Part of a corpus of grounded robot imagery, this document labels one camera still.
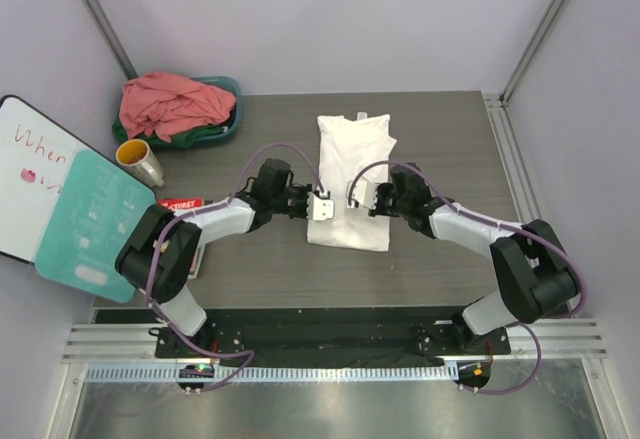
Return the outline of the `white t shirt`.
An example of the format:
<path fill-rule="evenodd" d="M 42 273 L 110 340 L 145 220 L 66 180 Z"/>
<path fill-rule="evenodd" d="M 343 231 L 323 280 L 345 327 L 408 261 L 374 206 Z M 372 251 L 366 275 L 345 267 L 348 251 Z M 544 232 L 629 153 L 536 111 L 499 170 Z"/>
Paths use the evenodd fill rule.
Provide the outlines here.
<path fill-rule="evenodd" d="M 371 217 L 356 205 L 356 193 L 366 186 L 388 181 L 385 164 L 396 145 L 390 135 L 388 114 L 348 119 L 344 116 L 320 115 L 319 177 L 334 201 L 334 217 L 310 221 L 307 242 L 310 244 L 386 252 L 390 243 L 390 219 Z M 350 192 L 352 184 L 355 192 Z"/>

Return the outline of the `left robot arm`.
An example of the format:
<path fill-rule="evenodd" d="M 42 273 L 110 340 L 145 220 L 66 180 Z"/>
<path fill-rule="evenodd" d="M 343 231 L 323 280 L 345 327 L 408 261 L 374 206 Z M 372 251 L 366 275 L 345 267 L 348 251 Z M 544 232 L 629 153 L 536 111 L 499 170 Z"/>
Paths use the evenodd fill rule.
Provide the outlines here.
<path fill-rule="evenodd" d="M 268 159 L 255 177 L 229 199 L 188 211 L 149 206 L 115 259 L 115 270 L 158 307 L 159 316 L 180 331 L 179 347 L 205 356 L 213 334 L 207 314 L 187 287 L 196 250 L 232 235 L 253 232 L 275 215 L 305 219 L 310 184 L 294 182 L 291 166 Z"/>

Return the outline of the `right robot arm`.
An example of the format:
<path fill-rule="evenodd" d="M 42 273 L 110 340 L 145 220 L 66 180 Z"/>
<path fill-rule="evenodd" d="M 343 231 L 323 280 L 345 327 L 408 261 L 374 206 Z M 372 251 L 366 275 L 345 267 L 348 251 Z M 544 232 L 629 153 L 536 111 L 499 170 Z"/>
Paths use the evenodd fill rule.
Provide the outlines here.
<path fill-rule="evenodd" d="M 388 182 L 363 185 L 350 199 L 371 217 L 401 218 L 415 232 L 492 262 L 497 290 L 452 318 L 451 339 L 460 352 L 475 353 L 490 334 L 560 314 L 569 301 L 584 298 L 581 274 L 549 223 L 511 223 L 475 213 L 437 192 L 413 163 L 395 164 Z"/>

